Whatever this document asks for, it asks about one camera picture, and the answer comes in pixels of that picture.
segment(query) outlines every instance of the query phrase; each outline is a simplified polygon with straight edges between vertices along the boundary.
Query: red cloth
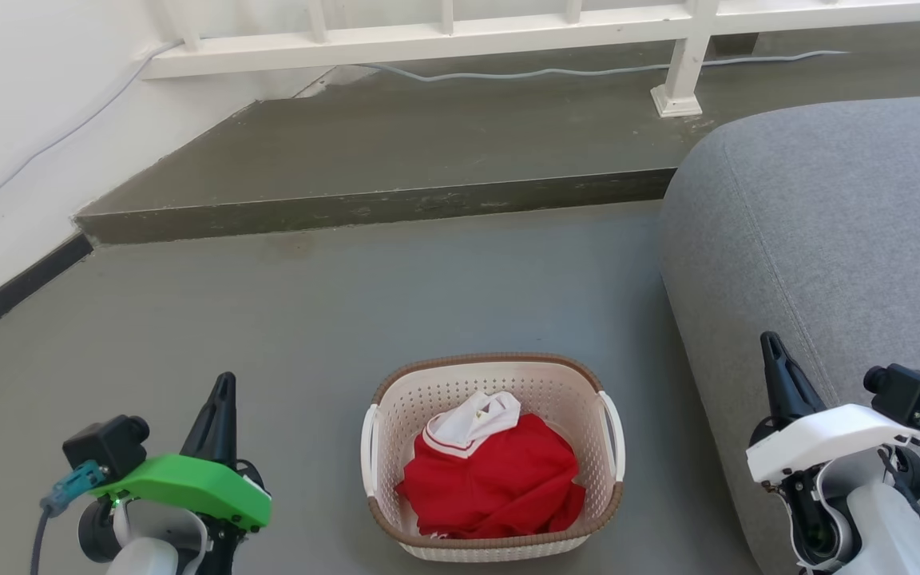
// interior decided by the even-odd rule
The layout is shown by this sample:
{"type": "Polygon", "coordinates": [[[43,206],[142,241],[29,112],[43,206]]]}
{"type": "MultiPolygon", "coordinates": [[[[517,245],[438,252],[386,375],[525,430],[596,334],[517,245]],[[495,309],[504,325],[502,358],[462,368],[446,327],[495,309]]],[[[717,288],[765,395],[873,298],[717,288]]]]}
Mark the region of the red cloth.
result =
{"type": "Polygon", "coordinates": [[[584,506],[577,458],[537,415],[492,434],[469,458],[443,454],[420,434],[397,494],[410,500],[422,535],[487,539],[569,528],[584,506]]]}

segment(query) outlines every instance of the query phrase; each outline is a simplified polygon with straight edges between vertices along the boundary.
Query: beige plastic basket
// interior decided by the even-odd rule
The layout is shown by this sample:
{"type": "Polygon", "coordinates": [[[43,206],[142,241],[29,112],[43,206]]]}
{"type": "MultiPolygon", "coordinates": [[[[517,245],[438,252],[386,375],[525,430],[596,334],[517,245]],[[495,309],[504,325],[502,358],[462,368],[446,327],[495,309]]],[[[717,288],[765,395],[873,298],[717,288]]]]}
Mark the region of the beige plastic basket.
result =
{"type": "Polygon", "coordinates": [[[557,355],[499,353],[446,357],[403,367],[375,393],[361,432],[361,476],[368,506],[408,553],[430,561],[485,563],[569,552],[609,523],[624,489],[624,432],[613,401],[591,371],[557,355]],[[581,516],[566,531],[503,539],[432,539],[417,531],[395,493],[428,419],[475,391],[508,391],[569,442],[585,488],[581,516]]]}

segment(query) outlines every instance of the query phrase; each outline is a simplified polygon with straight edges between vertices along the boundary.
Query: basket handle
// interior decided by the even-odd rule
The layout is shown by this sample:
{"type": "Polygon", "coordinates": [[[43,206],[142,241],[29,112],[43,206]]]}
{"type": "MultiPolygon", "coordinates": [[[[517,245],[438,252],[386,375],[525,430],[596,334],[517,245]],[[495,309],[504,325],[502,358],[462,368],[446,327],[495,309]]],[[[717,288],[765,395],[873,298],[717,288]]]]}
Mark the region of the basket handle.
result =
{"type": "Polygon", "coordinates": [[[605,446],[609,451],[609,470],[613,472],[614,479],[624,481],[624,469],[627,466],[627,449],[624,447],[624,425],[620,421],[620,414],[617,412],[616,404],[613,404],[613,401],[609,399],[609,394],[600,391],[598,396],[602,399],[605,416],[609,420],[609,429],[613,433],[611,443],[609,434],[606,434],[605,437],[605,446]]]}
{"type": "Polygon", "coordinates": [[[379,487],[379,405],[372,403],[364,415],[364,426],[361,428],[361,480],[364,481],[364,492],[369,498],[375,496],[375,489],[379,487]]]}

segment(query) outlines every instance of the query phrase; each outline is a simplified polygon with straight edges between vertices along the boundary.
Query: white cloth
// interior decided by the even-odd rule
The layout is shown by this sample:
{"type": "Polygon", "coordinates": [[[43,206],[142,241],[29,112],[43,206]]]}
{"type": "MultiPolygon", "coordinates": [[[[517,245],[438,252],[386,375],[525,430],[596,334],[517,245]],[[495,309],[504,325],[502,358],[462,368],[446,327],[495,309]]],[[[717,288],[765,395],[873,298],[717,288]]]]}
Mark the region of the white cloth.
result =
{"type": "Polygon", "coordinates": [[[467,459],[492,434],[515,428],[520,418],[521,402],[510,392],[478,391],[460,407],[435,415],[421,433],[428,447],[467,459]]]}

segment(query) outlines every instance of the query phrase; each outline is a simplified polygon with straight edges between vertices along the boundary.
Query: gray fabric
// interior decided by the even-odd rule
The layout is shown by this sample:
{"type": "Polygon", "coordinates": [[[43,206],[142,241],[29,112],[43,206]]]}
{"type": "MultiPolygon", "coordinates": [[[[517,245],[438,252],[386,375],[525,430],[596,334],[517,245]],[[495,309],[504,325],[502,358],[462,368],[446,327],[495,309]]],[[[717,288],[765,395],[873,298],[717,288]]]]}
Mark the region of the gray fabric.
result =
{"type": "Polygon", "coordinates": [[[783,507],[744,456],[767,415],[759,334],[783,336],[830,406],[867,404],[872,365],[920,369],[920,98],[719,128],[669,185],[661,251],[748,543],[767,574],[795,574],[783,507]]]}

